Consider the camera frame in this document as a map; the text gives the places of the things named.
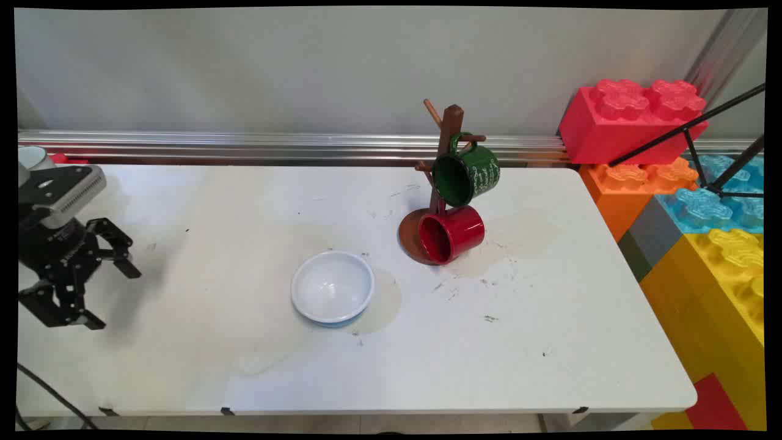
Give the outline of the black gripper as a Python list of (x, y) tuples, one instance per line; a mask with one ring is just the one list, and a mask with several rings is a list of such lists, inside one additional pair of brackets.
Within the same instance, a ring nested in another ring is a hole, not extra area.
[[(18, 301), (47, 328), (83, 325), (92, 331), (106, 323), (86, 306), (86, 282), (110, 261), (128, 279), (142, 273), (131, 261), (133, 240), (109, 218), (83, 224), (76, 218), (59, 228), (42, 225), (43, 210), (18, 209), (18, 259), (39, 277), (18, 292)], [(108, 243), (101, 249), (98, 237)]]

